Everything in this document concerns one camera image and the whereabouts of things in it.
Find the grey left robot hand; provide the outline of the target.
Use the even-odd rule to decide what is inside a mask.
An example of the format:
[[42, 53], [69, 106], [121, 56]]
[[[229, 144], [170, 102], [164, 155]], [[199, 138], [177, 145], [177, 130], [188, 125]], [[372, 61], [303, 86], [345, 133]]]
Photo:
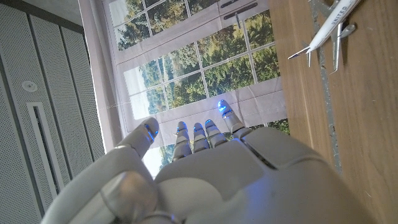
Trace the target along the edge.
[[144, 120], [78, 174], [44, 223], [374, 223], [322, 156], [273, 128], [245, 127], [218, 103], [227, 140], [212, 120], [176, 130], [170, 164], [153, 177], [143, 157], [159, 132]]

